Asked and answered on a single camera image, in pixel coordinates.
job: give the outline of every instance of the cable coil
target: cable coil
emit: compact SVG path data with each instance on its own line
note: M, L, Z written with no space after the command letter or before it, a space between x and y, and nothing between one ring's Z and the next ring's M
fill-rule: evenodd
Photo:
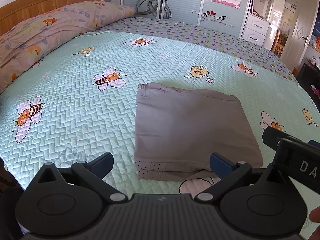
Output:
M140 6L145 2L147 3L148 10L140 11ZM141 15L152 14L156 18L157 17L157 10L158 10L158 0L138 0L136 3L136 10ZM171 11L170 11L170 8L167 4L167 0L165 0L163 19L167 20L170 18L171 18Z

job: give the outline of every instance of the blue gripper pad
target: blue gripper pad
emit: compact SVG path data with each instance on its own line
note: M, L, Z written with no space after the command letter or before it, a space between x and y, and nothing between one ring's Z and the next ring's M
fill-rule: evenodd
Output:
M220 179L233 172L237 165L218 153L210 155L210 168Z
M114 159L110 152L106 152L88 163L90 171L100 179L103 179L112 170L113 164Z
M318 143L318 142L316 142L314 140L308 141L308 144L320 148L320 143Z

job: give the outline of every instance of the door handle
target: door handle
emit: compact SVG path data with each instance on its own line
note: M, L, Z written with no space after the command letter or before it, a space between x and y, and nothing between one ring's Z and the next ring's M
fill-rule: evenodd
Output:
M308 35L306 38L305 38L305 37L301 37L301 38L303 38L303 39L305 39L305 40L306 40L306 41L304 42L303 47L307 46L307 44L308 44L308 42L309 42L309 40L308 40L309 35Z

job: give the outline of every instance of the screw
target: screw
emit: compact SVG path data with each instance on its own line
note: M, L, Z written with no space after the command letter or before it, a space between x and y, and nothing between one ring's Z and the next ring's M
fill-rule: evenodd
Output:
M201 201L209 201L213 199L213 196L210 193L200 193L198 199Z
M125 194L113 193L109 196L112 201L123 201L125 199Z

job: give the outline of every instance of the wooden headboard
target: wooden headboard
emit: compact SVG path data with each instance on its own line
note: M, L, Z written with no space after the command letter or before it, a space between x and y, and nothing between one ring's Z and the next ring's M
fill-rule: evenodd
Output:
M19 22L62 6L99 0L16 0L0 8L0 36Z

